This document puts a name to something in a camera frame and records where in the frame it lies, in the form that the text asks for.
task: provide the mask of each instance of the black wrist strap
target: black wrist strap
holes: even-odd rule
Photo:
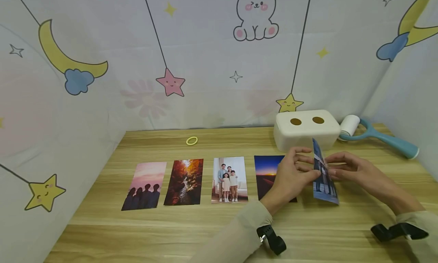
[[[277,236],[271,225],[262,226],[257,229],[257,235],[260,237],[260,241],[263,242],[265,238],[268,238],[269,248],[279,255],[286,250],[286,243],[283,239]]]
[[[429,234],[409,223],[398,223],[387,229],[382,224],[372,226],[372,233],[380,242],[387,242],[399,236],[407,236],[412,240],[423,239]]]

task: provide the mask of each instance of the hand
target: hand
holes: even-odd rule
[[[382,173],[366,159],[346,151],[326,157],[327,163],[344,163],[329,167],[329,175],[336,180],[350,180],[385,203],[395,215],[424,211],[418,200],[404,191],[394,180]]]
[[[320,171],[300,163],[313,164],[313,157],[297,154],[311,152],[310,148],[293,147],[278,165],[273,187],[260,200],[271,215],[297,197],[308,183],[319,177]]]

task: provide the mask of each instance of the autumn forest photo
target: autumn forest photo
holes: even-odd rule
[[[201,202],[204,159],[175,160],[164,205],[196,205]]]

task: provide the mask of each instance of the wood grain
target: wood grain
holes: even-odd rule
[[[375,128],[390,134],[382,124]],[[189,147],[185,142],[191,136],[199,142]],[[406,160],[375,139],[337,141],[324,155],[344,150],[373,162],[438,213],[438,183],[417,160]],[[187,262],[244,206],[210,204],[213,158],[245,157],[251,201],[257,199],[254,155],[280,154],[272,127],[127,132],[46,262]],[[173,160],[198,158],[204,159],[201,205],[163,206]],[[122,212],[136,165],[156,161],[167,161],[158,208]],[[393,224],[390,210],[353,183],[338,182],[336,187],[340,206],[314,199],[308,186],[298,203],[289,203],[274,216],[274,229],[287,250],[276,257],[261,248],[248,262],[409,262],[412,254],[404,239],[380,244],[370,232],[377,223]],[[218,254],[212,256],[221,252],[226,251],[219,245]]]

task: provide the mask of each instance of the yellow star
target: yellow star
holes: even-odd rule
[[[323,58],[328,53],[329,53],[328,50],[326,50],[324,47],[320,52],[317,53],[317,55],[319,55],[320,58]]]
[[[173,13],[175,12],[176,8],[172,7],[170,5],[170,2],[167,2],[167,8],[164,10],[165,12],[168,12],[171,17],[173,17]]]
[[[66,191],[66,189],[56,185],[56,174],[52,175],[44,183],[30,182],[29,188],[32,191],[33,197],[25,210],[43,206],[48,212],[52,211],[55,198]]]
[[[295,112],[298,106],[304,104],[302,101],[296,101],[292,94],[289,94],[286,99],[279,99],[276,102],[280,105],[279,113]]]

